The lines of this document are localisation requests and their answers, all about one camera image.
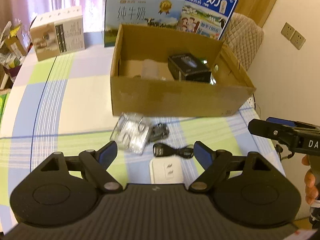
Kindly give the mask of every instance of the triangular cutout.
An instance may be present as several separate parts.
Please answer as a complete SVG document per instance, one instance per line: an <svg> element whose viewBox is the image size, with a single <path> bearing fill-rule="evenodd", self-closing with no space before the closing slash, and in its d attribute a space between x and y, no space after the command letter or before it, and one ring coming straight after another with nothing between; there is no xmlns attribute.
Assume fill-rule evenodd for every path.
<svg viewBox="0 0 320 240"><path fill-rule="evenodd" d="M254 171L271 171L271 169L259 158L255 159L252 169Z"/></svg>
<svg viewBox="0 0 320 240"><path fill-rule="evenodd" d="M58 171L59 165L58 165L58 159L52 158L46 166L44 166L41 171Z"/></svg>

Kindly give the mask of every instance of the table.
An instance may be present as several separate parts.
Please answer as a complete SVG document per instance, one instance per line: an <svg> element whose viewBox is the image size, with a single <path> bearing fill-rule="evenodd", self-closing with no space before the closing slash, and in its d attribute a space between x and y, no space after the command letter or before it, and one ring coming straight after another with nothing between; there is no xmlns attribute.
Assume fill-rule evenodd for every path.
<svg viewBox="0 0 320 240"><path fill-rule="evenodd" d="M9 96L0 129L0 221L4 233L16 224L9 196L37 165L54 151L65 156L85 149L99 149L110 138L117 117L112 116L110 66L113 47L104 48L101 33L85 33L86 50L38 62L30 52ZM277 153L270 140L252 136L247 125L258 118L245 103L230 117L153 118L166 122L174 147L199 140L213 150L233 155L260 152L281 173ZM108 172L123 186L150 183L152 145L143 155L119 151ZM181 160L184 182L190 185L203 169L193 158Z"/></svg>

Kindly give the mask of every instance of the power outlet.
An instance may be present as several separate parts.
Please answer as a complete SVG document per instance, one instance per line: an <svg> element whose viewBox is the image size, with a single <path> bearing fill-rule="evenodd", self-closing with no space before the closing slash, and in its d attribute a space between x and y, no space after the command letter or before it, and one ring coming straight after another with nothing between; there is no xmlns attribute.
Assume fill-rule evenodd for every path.
<svg viewBox="0 0 320 240"><path fill-rule="evenodd" d="M290 40L294 34L294 31L295 29L289 23L285 23L282 28L281 34L288 40Z"/></svg>
<svg viewBox="0 0 320 240"><path fill-rule="evenodd" d="M297 49L301 49L306 39L299 32L295 31L290 41Z"/></svg>

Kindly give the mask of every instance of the black ribbed surface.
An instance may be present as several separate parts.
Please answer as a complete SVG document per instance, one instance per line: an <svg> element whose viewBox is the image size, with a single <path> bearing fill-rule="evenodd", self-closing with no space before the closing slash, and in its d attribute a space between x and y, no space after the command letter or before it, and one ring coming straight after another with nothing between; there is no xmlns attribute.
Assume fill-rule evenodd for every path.
<svg viewBox="0 0 320 240"><path fill-rule="evenodd" d="M20 223L4 239L282 240L294 231L291 224L253 229L233 223L218 213L207 196L189 193L184 185L129 185L122 193L105 195L79 222L60 228Z"/></svg>

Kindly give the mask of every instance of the black circular disc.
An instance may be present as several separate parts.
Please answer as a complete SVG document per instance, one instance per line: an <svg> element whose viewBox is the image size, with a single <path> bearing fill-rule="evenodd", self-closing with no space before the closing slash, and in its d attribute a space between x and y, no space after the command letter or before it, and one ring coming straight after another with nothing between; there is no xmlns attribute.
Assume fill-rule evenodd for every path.
<svg viewBox="0 0 320 240"><path fill-rule="evenodd" d="M240 175L218 185L212 197L223 215L248 227L283 225L300 207L300 194L284 177Z"/></svg>
<svg viewBox="0 0 320 240"><path fill-rule="evenodd" d="M16 187L10 205L18 222L35 226L72 223L88 214L97 201L96 189L83 179L46 171Z"/></svg>

